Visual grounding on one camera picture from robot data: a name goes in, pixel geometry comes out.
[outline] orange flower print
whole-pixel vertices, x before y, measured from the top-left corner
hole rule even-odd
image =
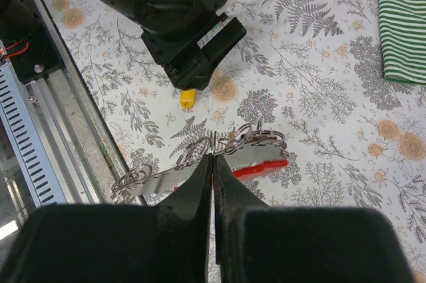
[[[272,42],[272,39],[278,38],[278,34],[273,32],[272,30],[271,30],[271,32],[269,32],[269,36],[270,36],[270,42]]]
[[[343,58],[348,58],[347,55],[347,44],[345,43],[344,45],[341,45],[336,52],[338,53],[338,55],[343,59]]]
[[[122,145],[122,144],[118,144],[118,145],[117,145],[117,147],[118,147],[118,149],[120,150],[120,152],[121,152],[121,155],[122,155],[123,159],[124,159],[125,161],[127,161],[127,160],[128,160],[128,153],[127,153],[127,150],[126,150],[126,148],[124,147],[124,145]]]
[[[236,98],[237,84],[231,78],[220,78],[213,83],[213,96],[219,101],[229,101]]]
[[[139,94],[143,95],[144,97],[148,95],[148,92],[149,92],[148,89],[139,88]]]
[[[219,69],[215,69],[214,71],[213,71],[213,73],[212,73],[212,78],[211,78],[211,80],[216,80],[216,79],[219,79],[220,78],[220,70]]]
[[[398,139],[399,138],[399,129],[396,126],[395,123],[389,120],[383,120],[381,121],[378,126],[377,130],[379,131],[379,134],[383,136],[385,139]]]
[[[104,10],[106,11],[106,12],[105,12],[105,15],[108,15],[110,12],[113,12],[113,11],[114,11],[114,9],[113,9],[113,8],[111,8],[111,7],[109,7],[109,6],[106,6],[106,7],[104,8]]]
[[[378,156],[381,156],[383,154],[384,148],[382,146],[380,146],[379,144],[371,144],[368,147],[368,153],[372,156],[375,156],[376,158]]]
[[[378,170],[374,175],[375,181],[373,181],[373,183],[379,183],[379,188],[381,188],[383,185],[387,186],[386,176],[388,172],[389,172],[389,169],[386,169],[386,171],[382,169]]]
[[[54,0],[53,8],[58,11],[65,11],[69,7],[69,0]]]
[[[293,92],[287,93],[286,96],[287,96],[287,102],[294,103],[294,93]]]
[[[415,283],[426,283],[426,276],[417,268],[411,269]]]
[[[68,29],[80,27],[86,20],[86,15],[80,9],[71,9],[64,13],[62,24]]]
[[[425,141],[414,133],[407,133],[401,137],[399,150],[409,160],[422,160],[426,157]]]
[[[223,109],[223,108],[219,108],[217,109],[214,114],[213,114],[213,121],[216,121],[216,124],[218,125],[219,123],[224,123],[224,119],[225,119],[225,114],[228,112],[228,108]]]
[[[352,23],[352,27],[353,27],[353,30],[355,30],[355,31],[365,29],[363,21],[361,21],[361,20],[355,20]]]

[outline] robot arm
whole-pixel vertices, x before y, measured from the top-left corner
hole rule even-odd
[[[237,19],[224,14],[235,0],[101,1],[141,25],[155,62],[182,90],[205,89],[213,70],[246,34]],[[222,30],[202,40],[217,24]]]

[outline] yellow object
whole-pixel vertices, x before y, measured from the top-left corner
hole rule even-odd
[[[186,90],[182,91],[182,95],[180,96],[180,105],[184,109],[191,109],[195,104],[195,96],[197,94],[197,90]]]

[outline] green striped cloth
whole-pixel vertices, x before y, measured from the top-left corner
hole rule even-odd
[[[426,0],[379,0],[385,78],[426,84]]]

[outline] tabletop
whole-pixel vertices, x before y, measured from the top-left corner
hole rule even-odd
[[[290,165],[247,182],[256,195],[378,209],[426,282],[426,88],[383,79],[377,0],[238,0],[228,13],[248,34],[189,110],[140,26],[97,0],[44,1],[129,166],[168,169],[208,131],[262,120]]]

